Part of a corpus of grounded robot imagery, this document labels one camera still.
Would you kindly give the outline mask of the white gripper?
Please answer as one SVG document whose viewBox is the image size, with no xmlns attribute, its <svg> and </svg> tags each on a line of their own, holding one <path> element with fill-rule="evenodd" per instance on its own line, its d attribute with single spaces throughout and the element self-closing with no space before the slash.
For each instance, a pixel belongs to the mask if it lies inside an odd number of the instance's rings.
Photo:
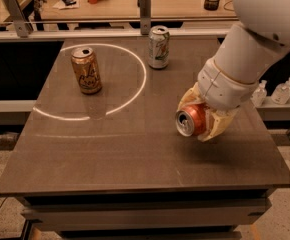
<svg viewBox="0 0 290 240">
<path fill-rule="evenodd" d="M 203 106 L 206 110 L 206 130 L 198 135 L 198 140 L 206 142 L 230 126 L 239 111 L 237 107 L 250 98 L 257 82 L 241 83 L 231 79 L 217 67 L 213 58 L 206 61 L 198 73 L 197 82 L 185 92 L 177 110 L 188 105 Z"/>
</svg>

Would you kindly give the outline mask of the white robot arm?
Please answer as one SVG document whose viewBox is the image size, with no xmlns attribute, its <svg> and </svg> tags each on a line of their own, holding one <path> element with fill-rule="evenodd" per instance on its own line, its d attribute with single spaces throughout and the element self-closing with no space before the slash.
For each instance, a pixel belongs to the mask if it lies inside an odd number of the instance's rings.
<svg viewBox="0 0 290 240">
<path fill-rule="evenodd" d="M 259 79 L 290 52 L 290 0 L 233 0 L 239 22 L 179 102 L 180 134 L 202 142 L 223 133 Z"/>
</svg>

